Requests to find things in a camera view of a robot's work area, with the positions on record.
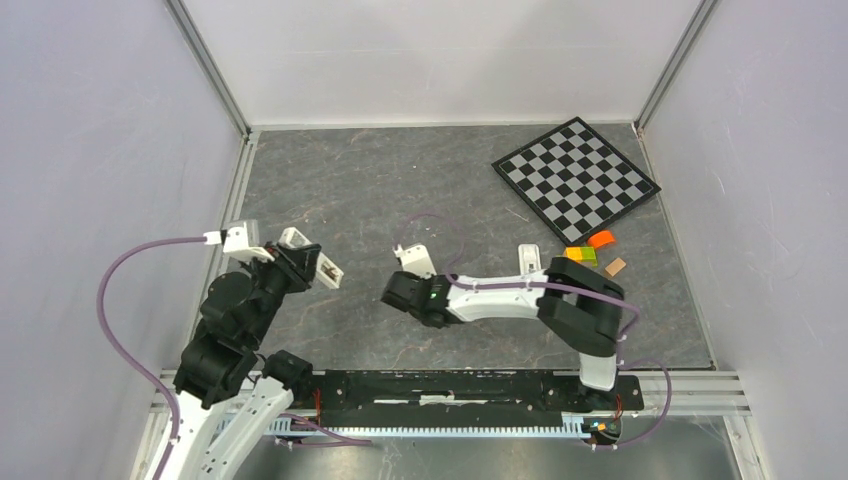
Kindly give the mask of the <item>small white remote with buttons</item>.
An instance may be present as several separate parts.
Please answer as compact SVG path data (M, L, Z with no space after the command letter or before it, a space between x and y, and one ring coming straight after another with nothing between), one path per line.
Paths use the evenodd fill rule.
M285 228L278 244L295 272L309 286L319 282L328 289L340 288L344 276L342 269L323 253L319 244L309 240L296 227Z

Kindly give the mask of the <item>white remote control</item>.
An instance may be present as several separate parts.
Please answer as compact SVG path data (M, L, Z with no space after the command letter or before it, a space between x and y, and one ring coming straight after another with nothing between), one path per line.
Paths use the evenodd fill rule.
M520 244L518 258L521 275L528 275L542 269L540 249L537 244Z

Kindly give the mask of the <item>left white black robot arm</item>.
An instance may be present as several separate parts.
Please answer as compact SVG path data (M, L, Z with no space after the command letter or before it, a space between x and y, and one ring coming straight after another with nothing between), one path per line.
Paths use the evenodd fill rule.
M238 247L228 240L225 250L242 268L217 277L200 306L168 392L170 430L153 479L233 478L271 424L314 394L312 365L280 350L262 361L247 400L220 424L261 361L258 351L284 299L309 290L329 263L315 243Z

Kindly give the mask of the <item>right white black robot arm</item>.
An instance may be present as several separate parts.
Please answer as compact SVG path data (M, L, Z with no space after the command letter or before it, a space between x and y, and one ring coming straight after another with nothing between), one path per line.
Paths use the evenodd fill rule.
M625 302L614 281L566 257L549 267L511 277L475 278L437 274L393 273L381 301L411 315L425 326L492 319L539 321L578 353L580 400L602 408L618 393L617 357Z

